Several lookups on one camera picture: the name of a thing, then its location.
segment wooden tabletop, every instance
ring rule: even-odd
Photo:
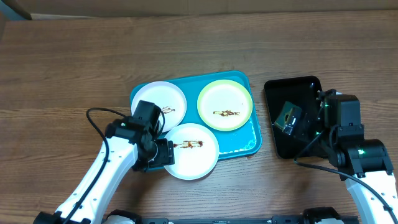
[[[220,161],[196,181],[165,170],[128,172],[107,213],[243,218],[332,206],[357,215],[337,175],[276,157],[263,90],[276,78],[315,75],[325,90],[356,95],[365,137],[380,139],[398,167],[398,11],[7,22],[0,43],[0,222],[31,223],[72,193],[101,146],[88,108],[128,114],[140,83],[234,69],[249,77],[260,151]],[[94,115],[102,128],[114,118]]]

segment light green plate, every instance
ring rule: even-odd
[[[241,84],[217,80],[205,86],[198,97],[200,118],[211,128],[232,131],[244,125],[253,110],[252,98]]]

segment brown wood surface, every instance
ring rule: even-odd
[[[8,22],[0,43],[0,222],[53,212],[100,149],[90,107],[129,113],[138,84],[225,70],[250,80],[263,144],[205,179],[128,172],[108,211],[144,217],[242,218],[357,209],[335,174],[277,159],[263,85],[316,75],[358,96],[366,138],[398,167],[398,11]],[[115,116],[95,115],[100,127]],[[307,159],[327,165],[327,161]]]

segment plate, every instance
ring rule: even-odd
[[[217,163],[216,136],[199,124],[181,124],[166,134],[173,141],[175,164],[164,166],[174,177],[194,180],[207,175]]]
[[[232,131],[244,125],[253,110],[250,93],[232,80],[217,80],[205,86],[198,97],[200,118],[219,131]]]
[[[134,114],[140,100],[155,103],[165,115],[163,132],[170,131],[181,123],[187,112],[187,100],[179,87],[169,82],[152,82],[142,87],[131,102],[131,114]]]

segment blue object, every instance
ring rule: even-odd
[[[262,136],[254,104],[253,111],[246,124],[233,131],[215,130],[205,124],[199,117],[197,108],[199,93],[207,84],[215,80],[236,81],[248,90],[251,98],[253,99],[248,77],[244,73],[236,70],[165,80],[166,82],[170,82],[178,86],[183,91],[185,98],[187,99],[187,112],[180,124],[200,124],[213,132],[220,147],[220,156],[218,160],[231,159],[240,156],[250,156],[255,154],[262,145]],[[132,90],[130,95],[130,105],[138,90],[140,90],[146,84],[147,83],[140,84]]]

